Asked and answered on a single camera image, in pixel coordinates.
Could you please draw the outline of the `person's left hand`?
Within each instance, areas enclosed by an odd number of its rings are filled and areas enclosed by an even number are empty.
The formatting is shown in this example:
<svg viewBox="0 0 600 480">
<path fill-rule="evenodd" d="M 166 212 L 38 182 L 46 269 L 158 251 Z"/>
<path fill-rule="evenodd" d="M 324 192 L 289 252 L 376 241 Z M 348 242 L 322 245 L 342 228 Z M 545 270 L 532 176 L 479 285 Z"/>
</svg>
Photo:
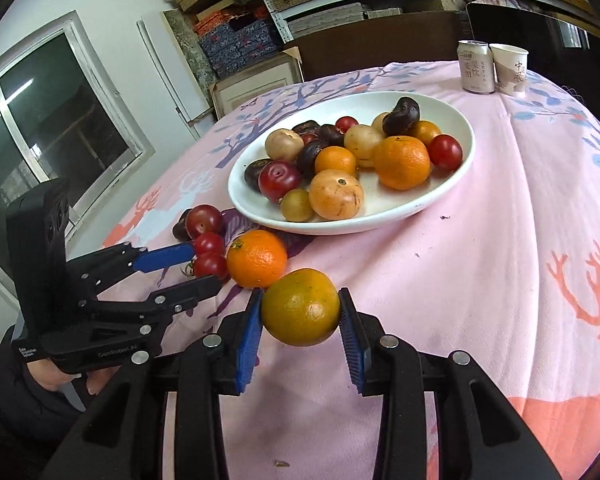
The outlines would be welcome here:
<svg viewBox="0 0 600 480">
<path fill-rule="evenodd" d="M 31 377 L 47 391 L 59 391 L 61 387 L 80 377 L 76 374 L 66 374 L 49 359 L 29 362 L 27 369 Z M 118 370 L 120 367 L 114 366 L 87 372 L 87 393 L 90 396 L 99 394 Z"/>
</svg>

